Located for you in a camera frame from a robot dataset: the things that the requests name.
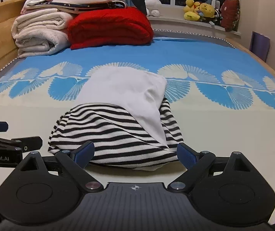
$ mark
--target window sill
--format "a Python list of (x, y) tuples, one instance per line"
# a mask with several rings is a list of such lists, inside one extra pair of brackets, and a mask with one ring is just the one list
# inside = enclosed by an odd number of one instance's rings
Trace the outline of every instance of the window sill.
[[(205, 22), (185, 20), (183, 18), (184, 12), (183, 12), (182, 6), (172, 6), (172, 5), (163, 4), (161, 7), (161, 10), (160, 10), (160, 14), (161, 14), (160, 17), (149, 16), (147, 18), (150, 22), (151, 21), (178, 22), (178, 23), (191, 24), (191, 25), (197, 25), (197, 26), (201, 26), (201, 27), (212, 28), (212, 29), (226, 32), (223, 27), (220, 27), (217, 25), (212, 26), (209, 23), (205, 23)], [(230, 31), (228, 33), (241, 36), (241, 33), (236, 32), (236, 31)]]

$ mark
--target black and white striped fabric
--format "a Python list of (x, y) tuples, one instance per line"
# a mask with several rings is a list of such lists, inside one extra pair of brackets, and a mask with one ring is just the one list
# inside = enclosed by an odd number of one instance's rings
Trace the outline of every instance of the black and white striped fabric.
[(152, 138), (125, 109), (83, 104), (56, 122), (49, 138), (49, 152), (73, 150), (91, 140), (95, 145), (92, 163), (97, 165), (150, 168), (176, 161), (176, 148), (183, 139), (166, 98), (159, 112), (168, 147)]

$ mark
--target blue bed sheet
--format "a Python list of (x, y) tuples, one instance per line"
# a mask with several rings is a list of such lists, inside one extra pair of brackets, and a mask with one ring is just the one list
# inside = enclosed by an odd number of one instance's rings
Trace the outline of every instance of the blue bed sheet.
[(103, 65), (130, 66), (166, 77), (166, 97), (189, 96), (192, 82), (200, 93), (226, 108), (249, 108), (255, 95), (275, 109), (275, 78), (248, 54), (190, 39), (156, 38), (143, 46), (102, 46), (52, 56), (29, 57), (0, 79), (0, 95), (15, 99), (51, 81), (46, 93), (74, 100), (83, 84)]

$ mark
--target wooden bed frame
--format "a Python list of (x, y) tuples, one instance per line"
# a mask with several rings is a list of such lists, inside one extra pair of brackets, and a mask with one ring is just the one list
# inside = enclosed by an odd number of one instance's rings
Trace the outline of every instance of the wooden bed frame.
[[(15, 18), (20, 15), (21, 8), (25, 1), (26, 0), (10, 0), (0, 3), (0, 70), (17, 57), (18, 48), (11, 36), (11, 27)], [(259, 57), (236, 41), (229, 38), (226, 40), (241, 51), (248, 53), (275, 77), (275, 71)]]

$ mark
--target bed sheet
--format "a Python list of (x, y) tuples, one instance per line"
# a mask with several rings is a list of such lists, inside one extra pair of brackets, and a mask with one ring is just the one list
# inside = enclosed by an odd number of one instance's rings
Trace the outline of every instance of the bed sheet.
[[(44, 141), (41, 153), (47, 155), (54, 123), (105, 65), (166, 77), (165, 95), (185, 143), (217, 156), (243, 152), (275, 191), (275, 78), (248, 54), (203, 41), (155, 38), (144, 46), (66, 49), (26, 58), (0, 78), (0, 120), (9, 123), (0, 137), (39, 135)], [(172, 163), (154, 172), (93, 166), (87, 170), (104, 185), (128, 180), (167, 185), (184, 168)], [(10, 171), (0, 168), (0, 184)]]

